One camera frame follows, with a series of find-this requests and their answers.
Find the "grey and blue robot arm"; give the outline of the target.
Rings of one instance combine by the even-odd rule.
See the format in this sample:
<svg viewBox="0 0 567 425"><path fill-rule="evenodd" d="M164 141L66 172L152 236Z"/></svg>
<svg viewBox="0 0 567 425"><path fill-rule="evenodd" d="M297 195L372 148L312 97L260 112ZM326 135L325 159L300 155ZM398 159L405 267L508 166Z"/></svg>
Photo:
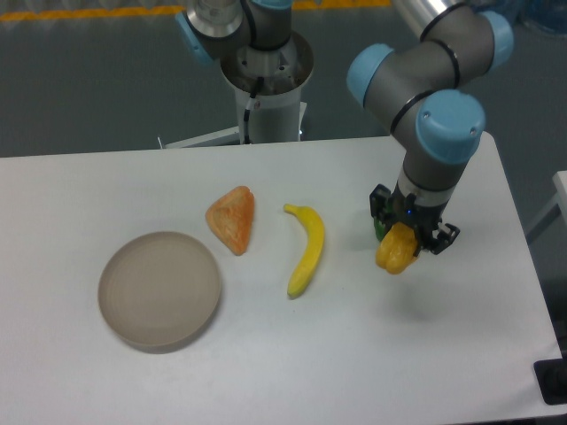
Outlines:
<svg viewBox="0 0 567 425"><path fill-rule="evenodd" d="M442 214L485 130L485 112L463 84L505 63L514 48L508 21L463 1L398 1L418 37L411 50L374 44L350 65L346 85L404 149L394 189L370 194L375 233L398 224L417 251L439 254L458 236ZM233 88L243 144L299 139L300 94L314 68L307 41L291 27L288 1L190 1L176 15L195 58L219 62Z"/></svg>

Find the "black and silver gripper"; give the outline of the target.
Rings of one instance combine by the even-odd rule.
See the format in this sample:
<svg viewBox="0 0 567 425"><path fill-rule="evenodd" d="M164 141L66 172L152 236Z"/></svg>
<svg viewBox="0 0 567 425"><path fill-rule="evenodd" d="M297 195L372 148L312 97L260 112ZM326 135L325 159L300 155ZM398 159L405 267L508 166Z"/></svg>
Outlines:
<svg viewBox="0 0 567 425"><path fill-rule="evenodd" d="M422 251L439 255L460 235L457 226L442 221L451 196L452 189L424 189L401 170L393 193L378 184L369 195L375 230L412 228L417 241L414 256Z"/></svg>

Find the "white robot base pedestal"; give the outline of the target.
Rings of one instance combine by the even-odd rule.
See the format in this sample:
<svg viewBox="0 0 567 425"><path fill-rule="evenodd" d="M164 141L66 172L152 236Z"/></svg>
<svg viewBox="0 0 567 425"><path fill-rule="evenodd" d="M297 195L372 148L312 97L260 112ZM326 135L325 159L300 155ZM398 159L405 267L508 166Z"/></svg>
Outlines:
<svg viewBox="0 0 567 425"><path fill-rule="evenodd" d="M163 147L297 142L307 108L301 100L302 89L314 63L310 45L295 31L275 50L246 46L227 56L221 60L221 72L234 92L237 125Z"/></svg>

